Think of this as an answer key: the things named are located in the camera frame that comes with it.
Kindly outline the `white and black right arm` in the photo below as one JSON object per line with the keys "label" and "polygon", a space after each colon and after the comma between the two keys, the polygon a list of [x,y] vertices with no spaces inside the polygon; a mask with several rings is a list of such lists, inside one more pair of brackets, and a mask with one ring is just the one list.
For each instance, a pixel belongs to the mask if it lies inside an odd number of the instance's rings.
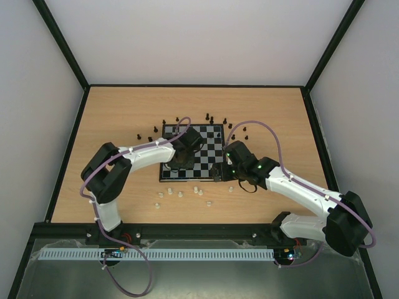
{"label": "white and black right arm", "polygon": [[372,228],[358,194],[352,191],[341,194],[319,187],[284,171],[277,161],[267,157],[215,163],[210,175],[216,182],[247,181],[255,188],[288,197],[313,212],[313,216],[288,212],[279,220],[272,228],[272,238],[279,244],[294,238],[318,240],[339,254],[351,257]]}

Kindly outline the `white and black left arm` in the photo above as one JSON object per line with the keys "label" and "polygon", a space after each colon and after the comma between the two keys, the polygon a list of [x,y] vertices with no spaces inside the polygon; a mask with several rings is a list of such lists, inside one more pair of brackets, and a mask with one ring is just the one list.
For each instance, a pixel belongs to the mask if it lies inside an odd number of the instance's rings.
{"label": "white and black left arm", "polygon": [[99,226],[110,232],[122,223],[117,198],[129,174],[153,164],[169,163],[193,155],[202,142],[202,138],[198,141],[159,138],[138,146],[120,148],[105,143],[81,173],[80,195],[93,205]]}

